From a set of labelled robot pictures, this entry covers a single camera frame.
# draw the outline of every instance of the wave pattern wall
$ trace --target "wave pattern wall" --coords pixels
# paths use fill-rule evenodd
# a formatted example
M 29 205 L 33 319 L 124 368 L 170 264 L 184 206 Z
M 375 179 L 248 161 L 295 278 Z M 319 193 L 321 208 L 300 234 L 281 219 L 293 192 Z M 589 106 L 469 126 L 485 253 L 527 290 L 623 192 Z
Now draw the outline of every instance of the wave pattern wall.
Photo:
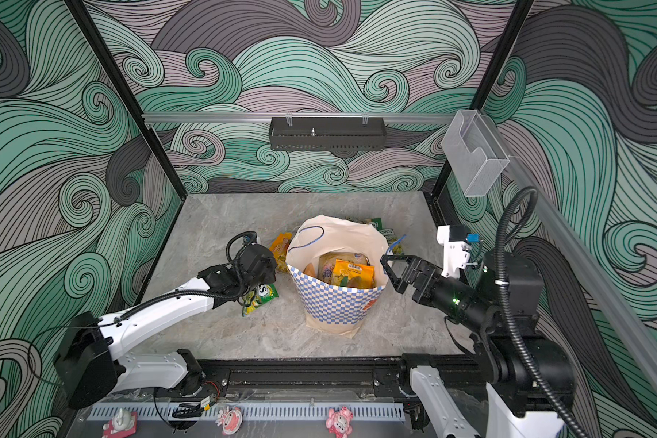
M 537 1 L 485 111 L 657 339 L 657 1 Z M 490 250 L 516 184 L 504 173 L 471 199 L 448 187 Z M 587 431 L 657 437 L 657 395 L 543 225 L 509 250 L 545 279 L 541 327 L 574 352 Z
M 123 39 L 133 50 L 135 42 Z M 128 62 L 155 83 L 152 59 Z M 90 311 L 131 305 L 180 199 L 62 0 L 0 1 L 0 438 L 55 437 L 51 358 Z
M 441 112 L 469 107 L 512 1 L 87 0 L 144 111 Z M 191 193 L 413 191 L 444 127 L 389 151 L 273 152 L 267 125 L 161 123 Z

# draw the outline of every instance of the clear plastic bin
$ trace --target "clear plastic bin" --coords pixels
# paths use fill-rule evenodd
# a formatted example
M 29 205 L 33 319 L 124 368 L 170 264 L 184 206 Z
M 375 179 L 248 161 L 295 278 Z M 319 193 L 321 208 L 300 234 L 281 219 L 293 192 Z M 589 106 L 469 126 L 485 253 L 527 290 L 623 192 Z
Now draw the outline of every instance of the clear plastic bin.
M 508 164 L 494 121 L 475 109 L 461 109 L 443 138 L 443 152 L 465 196 L 486 196 Z

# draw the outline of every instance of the yellow snack bag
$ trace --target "yellow snack bag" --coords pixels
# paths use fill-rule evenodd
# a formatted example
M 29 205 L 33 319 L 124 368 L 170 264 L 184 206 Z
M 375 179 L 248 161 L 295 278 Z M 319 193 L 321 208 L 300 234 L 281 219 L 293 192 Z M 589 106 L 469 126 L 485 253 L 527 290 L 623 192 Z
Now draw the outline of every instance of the yellow snack bag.
M 331 284 L 342 287 L 370 289 L 373 286 L 375 267 L 353 264 L 346 260 L 336 260 Z
M 282 272 L 289 272 L 287 270 L 285 257 L 287 257 L 287 248 L 289 247 L 289 241 L 291 240 L 292 233 L 280 233 L 268 248 L 277 262 L 277 269 Z

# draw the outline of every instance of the toy figurine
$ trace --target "toy figurine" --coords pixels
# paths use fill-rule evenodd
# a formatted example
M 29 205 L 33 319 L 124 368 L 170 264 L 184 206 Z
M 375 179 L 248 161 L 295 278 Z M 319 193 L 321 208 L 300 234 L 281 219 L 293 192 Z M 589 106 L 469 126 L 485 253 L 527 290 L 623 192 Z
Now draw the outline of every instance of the toy figurine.
M 353 427 L 350 425 L 352 419 L 353 413 L 348 407 L 341 407 L 340 411 L 330 408 L 326 419 L 326 427 L 330 433 L 335 433 L 335 438 L 346 438 L 353 432 Z
M 137 413 L 119 408 L 106 425 L 102 426 L 102 438 L 124 438 L 137 431 Z
M 219 411 L 219 416 L 216 419 L 216 424 L 221 426 L 221 433 L 225 435 L 233 435 L 241 427 L 243 417 L 241 416 L 241 409 L 229 409 L 226 407 Z

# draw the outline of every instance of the checkered paper bag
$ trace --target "checkered paper bag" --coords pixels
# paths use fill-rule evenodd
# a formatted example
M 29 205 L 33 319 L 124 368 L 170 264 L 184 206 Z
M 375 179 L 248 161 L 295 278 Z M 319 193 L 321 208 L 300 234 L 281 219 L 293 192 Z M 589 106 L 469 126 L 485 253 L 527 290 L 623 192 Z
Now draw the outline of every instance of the checkered paper bag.
M 380 258 L 388 248 L 385 237 L 372 225 L 323 215 L 304 222 L 290 243 L 287 267 L 304 303 L 307 326 L 353 337 L 387 285 Z M 309 263 L 319 270 L 319 257 L 333 251 L 365 254 L 370 265 L 375 266 L 376 287 L 327 285 L 302 273 Z

